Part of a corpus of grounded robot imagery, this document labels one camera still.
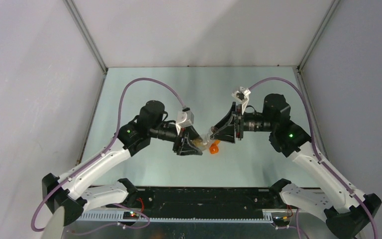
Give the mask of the clear pill bottle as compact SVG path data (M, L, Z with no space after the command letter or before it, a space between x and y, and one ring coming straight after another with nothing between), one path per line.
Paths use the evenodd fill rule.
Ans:
M198 138L193 139L192 143L201 151L205 151L215 143L215 140L210 138L211 135L212 132L201 134Z

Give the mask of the orange pill organizer box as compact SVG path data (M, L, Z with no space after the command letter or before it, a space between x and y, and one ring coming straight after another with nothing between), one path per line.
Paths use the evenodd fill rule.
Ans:
M217 154L219 152L218 145L220 144L220 140L215 140L211 146L208 148L210 154Z

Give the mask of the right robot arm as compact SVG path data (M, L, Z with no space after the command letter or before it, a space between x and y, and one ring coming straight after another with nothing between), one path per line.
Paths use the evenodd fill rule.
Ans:
M311 136L291 121L283 95L267 95L261 112L247 113L242 105L233 104L214 126L211 139L234 143L246 131L268 132L274 150L299 165L322 190L315 194L281 179L270 187L269 200L275 208L290 205L304 210L339 239L354 238L376 215L381 199L355 187L319 152Z

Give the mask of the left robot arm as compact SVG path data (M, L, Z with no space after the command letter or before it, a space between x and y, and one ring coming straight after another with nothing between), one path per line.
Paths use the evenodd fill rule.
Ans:
M92 187L92 183L149 146L151 139L172 142L173 152L179 156L202 155L202 149L194 144L200 136L193 127L191 110L184 108L175 121L164 120L165 114L162 102L148 101L133 120L118 129L117 135L101 153L60 176L49 173L42 178L42 195L47 208L51 213L59 208L65 210L63 226L101 206L120 203L128 208L134 206L138 190L128 179L97 187Z

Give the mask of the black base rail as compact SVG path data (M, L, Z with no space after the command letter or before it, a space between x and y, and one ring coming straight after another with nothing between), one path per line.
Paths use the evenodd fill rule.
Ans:
M265 187L139 186L131 208L155 223L271 223L296 212Z

